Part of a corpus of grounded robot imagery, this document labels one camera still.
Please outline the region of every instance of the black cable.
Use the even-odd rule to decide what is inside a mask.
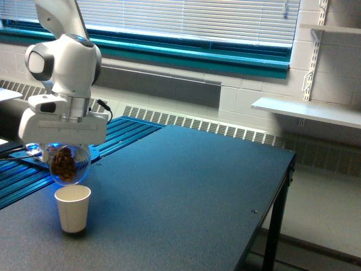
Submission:
[[[111,113],[111,118],[108,120],[107,124],[111,123],[111,121],[113,119],[113,112],[111,110],[109,112]]]
[[[3,151],[2,153],[0,153],[0,157],[1,156],[4,156],[4,155],[9,155],[13,152],[17,152],[17,151],[24,151],[25,150],[25,147],[20,147],[20,148],[13,148],[11,150],[8,150],[8,151]]]
[[[110,106],[108,106],[104,101],[102,101],[101,99],[96,100],[96,102],[98,103],[98,105],[100,105],[101,107],[103,107],[105,110],[109,111],[111,113],[111,118],[108,120],[107,124],[109,124],[112,119],[113,119],[113,112],[110,108]]]
[[[15,157],[15,158],[1,158],[0,161],[14,161],[14,160],[20,160],[20,159],[31,158],[36,156],[40,156],[40,154],[33,154],[33,155],[27,155],[22,157]]]

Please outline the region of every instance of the table leg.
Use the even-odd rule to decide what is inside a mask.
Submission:
[[[289,186],[289,174],[286,176],[278,196],[273,203],[272,216],[270,222],[270,230],[268,231],[265,258],[263,259],[262,271],[272,271],[277,251],[277,244],[280,237],[281,225],[284,213],[284,207],[287,199]]]

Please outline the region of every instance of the almonds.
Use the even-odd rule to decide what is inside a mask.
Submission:
[[[51,171],[58,175],[63,182],[72,182],[77,174],[72,151],[69,148],[62,148],[53,158]]]

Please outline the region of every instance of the wall shelf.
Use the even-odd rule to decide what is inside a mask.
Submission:
[[[331,32],[331,33],[361,34],[360,28],[333,27],[330,25],[317,25],[317,24],[301,24],[300,27],[310,28],[312,30]]]
[[[0,88],[0,102],[3,100],[20,98],[21,96],[22,95],[19,92]]]
[[[251,108],[361,129],[361,110],[350,107],[290,98],[263,97],[254,102]]]

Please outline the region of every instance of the window blinds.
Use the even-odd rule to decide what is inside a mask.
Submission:
[[[89,29],[291,47],[300,0],[78,0]],[[0,0],[0,18],[37,21],[33,0]]]

